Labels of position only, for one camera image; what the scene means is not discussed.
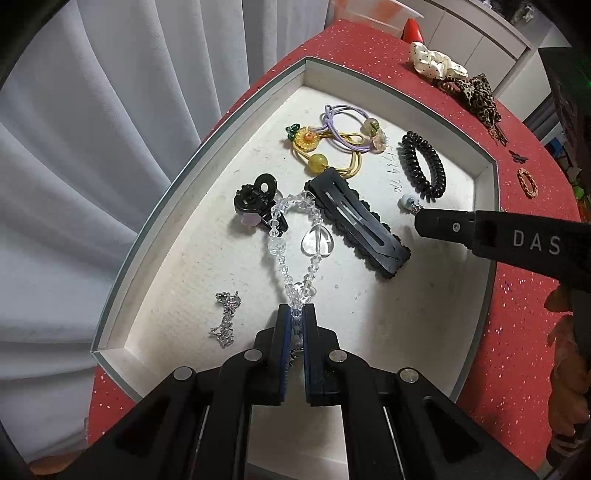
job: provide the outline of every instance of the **red table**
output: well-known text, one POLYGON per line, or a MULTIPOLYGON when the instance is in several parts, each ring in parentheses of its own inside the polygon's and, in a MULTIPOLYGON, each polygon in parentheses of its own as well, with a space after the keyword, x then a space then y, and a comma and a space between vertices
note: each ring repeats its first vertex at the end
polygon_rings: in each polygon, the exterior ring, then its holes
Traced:
MULTIPOLYGON (((281 60, 230 112, 297 60, 320 57, 412 96, 480 144, 497 162, 503 210, 579 220, 568 181, 525 125, 498 104, 501 127, 510 143, 507 147, 496 144, 476 117, 414 72, 408 62, 408 49, 408 44, 386 33, 341 20, 281 60), (509 148, 529 157, 525 166, 538 184, 537 198, 528 200, 521 190, 517 180, 520 165, 513 162, 509 148)), ((498 265, 488 324, 458 401, 465 412, 530 468, 536 468, 542 460, 550 438, 547 400, 553 352, 546 346, 546 335, 559 315, 545 311, 543 304, 555 286, 556 282, 549 278, 498 265)), ((96 441, 133 405, 97 368, 90 405, 90 442, 96 441)))

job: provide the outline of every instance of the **black spiral hair tie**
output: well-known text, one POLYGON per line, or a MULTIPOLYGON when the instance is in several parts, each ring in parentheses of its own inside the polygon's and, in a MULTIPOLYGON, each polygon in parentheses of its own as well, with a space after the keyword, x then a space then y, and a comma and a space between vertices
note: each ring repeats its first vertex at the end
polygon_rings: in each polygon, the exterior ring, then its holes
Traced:
POLYGON ((431 144, 415 132, 407 132, 402 138, 402 151, 405 158, 402 165, 413 186, 428 200, 440 198, 445 192, 447 179, 441 159, 431 144), (423 154, 431 168, 433 184, 427 180, 418 164, 417 150, 423 154))

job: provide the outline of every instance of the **hand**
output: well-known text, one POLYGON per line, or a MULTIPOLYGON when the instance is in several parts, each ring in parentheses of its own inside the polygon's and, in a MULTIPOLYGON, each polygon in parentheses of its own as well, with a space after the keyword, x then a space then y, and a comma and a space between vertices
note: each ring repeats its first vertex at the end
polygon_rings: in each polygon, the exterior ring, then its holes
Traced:
MULTIPOLYGON (((551 312, 570 312, 569 290, 559 286, 544 303, 551 312)), ((548 401, 548 422, 553 432, 573 436, 574 425, 589 420, 583 396, 591 385, 591 372, 579 355, 573 335, 573 317, 564 315, 548 335, 548 345, 556 342, 554 368, 550 374, 552 393, 548 401)))

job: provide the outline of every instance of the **brown braided hair tie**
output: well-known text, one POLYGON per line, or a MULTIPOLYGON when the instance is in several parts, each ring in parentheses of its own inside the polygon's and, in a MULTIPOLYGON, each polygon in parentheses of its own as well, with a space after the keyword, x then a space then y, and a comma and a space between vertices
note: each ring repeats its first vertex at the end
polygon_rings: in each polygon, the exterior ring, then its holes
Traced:
POLYGON ((521 188, 523 189, 526 197, 528 197, 529 199, 533 199, 538 196, 538 186, 536 185, 535 180, 531 176, 530 172, 528 172, 524 168, 520 168, 519 170, 517 170, 517 179, 519 180, 519 185, 521 185, 521 188), (531 185, 531 190, 525 182, 525 179, 529 181, 531 185))

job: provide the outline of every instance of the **leopard print fabric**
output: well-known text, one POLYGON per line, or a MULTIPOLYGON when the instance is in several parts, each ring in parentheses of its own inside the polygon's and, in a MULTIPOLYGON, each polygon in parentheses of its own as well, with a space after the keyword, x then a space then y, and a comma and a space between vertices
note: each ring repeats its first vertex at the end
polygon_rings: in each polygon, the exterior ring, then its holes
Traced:
POLYGON ((467 80, 446 78, 436 81, 435 85, 456 97, 487 127, 492 138, 507 145, 507 138, 497 125, 501 121, 501 114, 496 109, 492 89, 484 73, 467 80))

